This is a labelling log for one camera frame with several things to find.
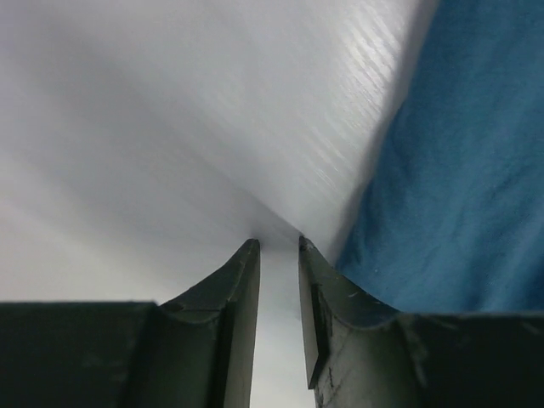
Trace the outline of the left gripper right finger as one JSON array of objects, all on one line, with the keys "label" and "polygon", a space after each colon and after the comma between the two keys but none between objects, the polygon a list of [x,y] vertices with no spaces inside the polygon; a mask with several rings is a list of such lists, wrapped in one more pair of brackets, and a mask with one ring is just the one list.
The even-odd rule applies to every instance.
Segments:
[{"label": "left gripper right finger", "polygon": [[317,406],[542,406],[542,314],[401,312],[340,275],[305,237],[298,280]]}]

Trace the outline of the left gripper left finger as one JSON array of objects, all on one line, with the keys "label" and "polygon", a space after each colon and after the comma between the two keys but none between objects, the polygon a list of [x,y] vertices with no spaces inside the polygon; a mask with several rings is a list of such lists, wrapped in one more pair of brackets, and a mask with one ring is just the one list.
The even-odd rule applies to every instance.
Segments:
[{"label": "left gripper left finger", "polygon": [[247,407],[260,245],[164,304],[3,303],[4,407]]}]

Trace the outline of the dark blue t shirt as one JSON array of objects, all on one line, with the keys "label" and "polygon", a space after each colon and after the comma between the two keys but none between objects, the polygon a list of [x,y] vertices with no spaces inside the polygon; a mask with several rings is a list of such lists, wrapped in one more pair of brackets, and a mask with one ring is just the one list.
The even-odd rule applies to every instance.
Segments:
[{"label": "dark blue t shirt", "polygon": [[337,270],[403,311],[542,309],[542,2],[439,4]]}]

